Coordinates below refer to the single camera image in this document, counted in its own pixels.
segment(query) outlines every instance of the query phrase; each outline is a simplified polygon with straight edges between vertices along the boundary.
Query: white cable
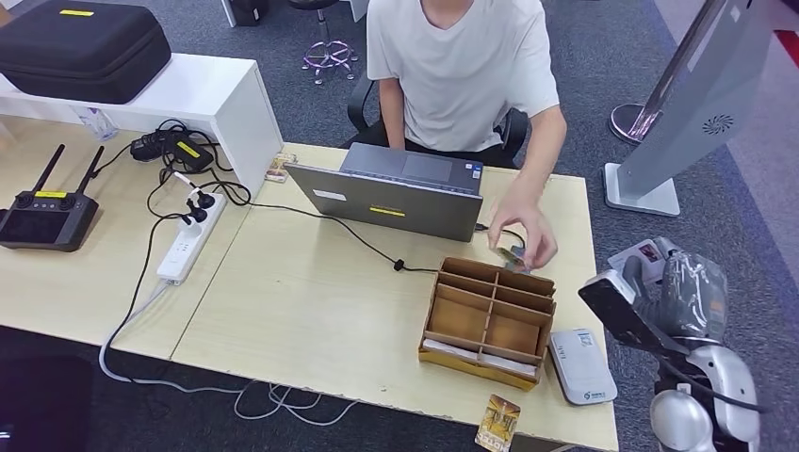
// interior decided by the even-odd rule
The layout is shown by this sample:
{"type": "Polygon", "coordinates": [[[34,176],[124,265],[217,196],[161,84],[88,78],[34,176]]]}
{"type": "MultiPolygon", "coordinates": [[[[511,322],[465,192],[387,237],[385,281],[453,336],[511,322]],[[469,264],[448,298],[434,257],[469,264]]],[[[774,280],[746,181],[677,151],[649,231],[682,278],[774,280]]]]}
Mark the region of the white cable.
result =
{"type": "MultiPolygon", "coordinates": [[[[275,385],[275,384],[272,384],[272,383],[269,384],[269,400],[271,400],[274,403],[280,403],[280,401],[277,399],[277,395],[275,394],[275,390],[279,389],[279,388],[280,388],[280,385],[275,385]]],[[[286,395],[288,395],[288,392],[291,391],[291,388],[288,388],[285,391],[286,391],[286,395]]],[[[288,405],[288,404],[284,403],[283,406],[286,407],[286,408],[291,408],[293,410],[310,410],[310,409],[316,407],[321,399],[322,399],[322,394],[317,394],[317,399],[314,400],[314,403],[312,403],[310,405],[305,405],[304,407],[299,407],[297,405],[288,405]]]]}
{"type": "MultiPolygon", "coordinates": [[[[143,313],[147,308],[149,308],[161,295],[163,295],[163,293],[167,290],[167,288],[169,286],[170,286],[170,284],[168,282],[161,280],[158,283],[158,286],[155,287],[155,289],[153,290],[153,293],[150,295],[150,297],[147,299],[147,301],[143,305],[141,305],[139,308],[137,308],[137,310],[134,311],[130,315],[130,317],[128,317],[128,319],[124,322],[124,324],[122,325],[122,330],[128,324],[133,322],[137,317],[139,317],[139,315],[141,315],[141,313],[143,313]]],[[[310,405],[304,405],[304,406],[289,405],[289,404],[285,403],[285,399],[288,397],[288,393],[291,392],[291,388],[286,388],[285,392],[283,393],[283,395],[278,398],[278,395],[277,395],[276,391],[281,389],[282,386],[270,383],[269,384],[269,401],[271,401],[271,402],[273,402],[275,404],[275,408],[272,409],[270,412],[267,412],[267,413],[264,413],[264,414],[258,414],[258,415],[255,415],[255,416],[249,416],[249,415],[246,415],[246,414],[242,414],[238,410],[238,403],[241,401],[241,398],[244,396],[244,393],[247,391],[247,389],[251,385],[253,385],[254,383],[257,383],[257,381],[252,380],[249,383],[247,383],[247,385],[245,385],[241,389],[225,389],[225,388],[216,388],[216,387],[202,387],[202,388],[190,388],[189,389],[189,388],[185,388],[185,387],[183,387],[183,386],[181,386],[181,385],[179,385],[179,384],[177,384],[175,382],[167,381],[167,380],[164,380],[164,379],[129,379],[128,377],[123,377],[121,375],[115,374],[106,365],[106,352],[108,351],[108,348],[111,347],[111,336],[112,335],[113,335],[113,332],[108,336],[106,341],[103,343],[103,346],[100,347],[100,354],[98,356],[98,363],[100,364],[100,368],[103,370],[103,373],[106,374],[111,379],[114,379],[116,381],[121,381],[123,383],[135,382],[135,383],[138,383],[138,384],[156,384],[156,385],[162,385],[162,386],[169,386],[171,388],[177,389],[178,391],[181,391],[181,392],[186,393],[186,394],[193,394],[193,393],[200,393],[200,392],[216,392],[216,393],[223,393],[223,394],[236,394],[236,401],[233,404],[233,412],[236,414],[236,416],[240,417],[241,419],[248,420],[248,421],[266,419],[267,417],[270,417],[273,414],[275,414],[281,408],[285,408],[294,417],[296,417],[297,419],[303,421],[305,424],[310,424],[312,426],[318,426],[318,427],[328,427],[328,426],[331,426],[331,425],[335,424],[336,422],[340,421],[341,418],[344,417],[345,414],[347,414],[347,412],[350,410],[350,408],[354,407],[358,403],[358,402],[351,402],[350,405],[348,405],[347,408],[345,408],[344,411],[342,411],[332,421],[329,421],[329,422],[312,421],[310,419],[306,419],[306,418],[302,417],[300,414],[297,413],[297,411],[310,410],[310,409],[316,407],[317,404],[319,403],[319,401],[321,400],[321,397],[322,397],[321,394],[317,394],[317,399],[314,400],[314,402],[311,403],[310,405]]]]}
{"type": "Polygon", "coordinates": [[[172,174],[174,174],[175,177],[183,181],[183,183],[186,184],[187,186],[190,186],[192,188],[197,188],[197,186],[193,182],[191,182],[182,172],[173,170],[172,174]]]}
{"type": "MultiPolygon", "coordinates": [[[[147,299],[147,302],[144,303],[140,308],[138,308],[134,313],[132,313],[130,315],[130,317],[125,321],[124,325],[122,325],[122,328],[124,329],[125,326],[127,326],[128,324],[130,324],[130,322],[132,322],[134,319],[136,319],[136,317],[138,317],[141,313],[143,313],[144,310],[149,308],[150,305],[152,305],[153,302],[156,301],[161,296],[161,294],[163,294],[164,291],[167,290],[167,287],[169,287],[169,284],[167,282],[161,280],[161,282],[158,283],[158,286],[153,290],[153,294],[151,294],[150,298],[147,299]]],[[[106,365],[106,352],[108,351],[108,348],[111,347],[111,336],[112,335],[113,335],[113,332],[108,336],[106,341],[103,343],[103,346],[100,347],[100,355],[98,356],[97,361],[100,364],[100,368],[103,370],[103,373],[106,374],[107,376],[109,376],[110,378],[115,379],[116,381],[121,381],[121,382],[124,382],[124,383],[130,383],[131,380],[132,380],[133,382],[138,383],[138,384],[158,384],[158,385],[163,385],[163,386],[170,386],[170,387],[172,387],[174,389],[177,389],[178,391],[181,391],[181,392],[187,393],[187,394],[200,393],[200,392],[205,392],[205,391],[211,391],[211,392],[216,392],[216,393],[225,393],[225,394],[242,394],[244,392],[243,389],[224,389],[224,388],[215,388],[215,387],[202,387],[202,388],[191,388],[191,389],[188,389],[188,388],[185,388],[185,387],[183,387],[183,386],[181,386],[181,385],[179,385],[177,383],[174,383],[172,381],[166,381],[164,379],[129,379],[128,377],[123,377],[121,375],[115,374],[110,369],[108,369],[108,366],[106,365]]]]}

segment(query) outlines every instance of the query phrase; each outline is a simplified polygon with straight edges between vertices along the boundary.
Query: white power strip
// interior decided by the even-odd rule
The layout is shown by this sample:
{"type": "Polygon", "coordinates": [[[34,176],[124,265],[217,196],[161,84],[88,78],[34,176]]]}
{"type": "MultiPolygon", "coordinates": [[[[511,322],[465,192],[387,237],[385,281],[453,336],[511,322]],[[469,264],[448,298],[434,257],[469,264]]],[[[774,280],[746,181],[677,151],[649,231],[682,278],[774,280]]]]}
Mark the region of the white power strip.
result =
{"type": "Polygon", "coordinates": [[[208,218],[205,221],[197,223],[193,218],[191,225],[186,225],[183,221],[180,222],[180,232],[158,267],[158,278],[172,281],[173,284],[177,285],[182,283],[188,276],[227,203],[227,200],[221,194],[213,193],[210,196],[214,197],[215,202],[214,205],[205,209],[208,214],[208,218]]]}

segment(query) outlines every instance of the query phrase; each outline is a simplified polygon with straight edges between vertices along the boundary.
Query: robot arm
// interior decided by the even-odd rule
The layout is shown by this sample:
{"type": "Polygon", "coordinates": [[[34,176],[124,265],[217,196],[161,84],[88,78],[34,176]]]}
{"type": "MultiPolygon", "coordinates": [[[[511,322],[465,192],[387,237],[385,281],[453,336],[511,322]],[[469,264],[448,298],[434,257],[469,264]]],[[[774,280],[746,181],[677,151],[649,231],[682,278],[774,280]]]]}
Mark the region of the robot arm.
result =
{"type": "Polygon", "coordinates": [[[580,296],[622,345],[660,362],[650,422],[666,452],[756,452],[759,412],[749,368],[721,343],[726,326],[726,277],[712,261],[655,240],[668,256],[662,294],[653,301],[642,263],[604,272],[580,296]]]}

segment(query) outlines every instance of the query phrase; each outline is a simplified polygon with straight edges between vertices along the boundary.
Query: white device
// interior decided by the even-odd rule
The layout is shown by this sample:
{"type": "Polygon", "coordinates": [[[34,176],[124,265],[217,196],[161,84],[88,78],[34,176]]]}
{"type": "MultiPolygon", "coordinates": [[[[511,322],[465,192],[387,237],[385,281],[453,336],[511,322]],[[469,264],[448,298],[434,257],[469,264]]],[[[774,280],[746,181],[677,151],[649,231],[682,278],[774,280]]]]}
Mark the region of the white device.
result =
{"type": "Polygon", "coordinates": [[[180,231],[158,267],[158,278],[178,285],[188,276],[227,203],[221,194],[212,193],[209,196],[214,198],[214,205],[204,209],[208,214],[205,221],[198,223],[192,218],[189,225],[181,221],[180,231]]]}
{"type": "Polygon", "coordinates": [[[592,405],[618,396],[602,350],[590,331],[554,331],[549,336],[549,350],[566,400],[575,405],[592,405]]]}

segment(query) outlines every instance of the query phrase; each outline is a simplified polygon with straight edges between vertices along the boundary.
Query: cardboard organizer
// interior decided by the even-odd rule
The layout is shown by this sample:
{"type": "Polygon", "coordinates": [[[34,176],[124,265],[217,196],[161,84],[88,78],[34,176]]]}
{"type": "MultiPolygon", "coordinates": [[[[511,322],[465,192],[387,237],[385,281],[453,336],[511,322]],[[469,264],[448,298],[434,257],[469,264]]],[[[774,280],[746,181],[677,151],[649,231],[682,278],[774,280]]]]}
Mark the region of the cardboard organizer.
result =
{"type": "Polygon", "coordinates": [[[554,293],[551,280],[449,257],[433,286],[419,360],[529,391],[543,372],[555,315],[554,293]],[[425,339],[465,353],[426,347],[425,339]],[[532,364],[535,372],[530,375],[486,361],[493,357],[532,364]]]}

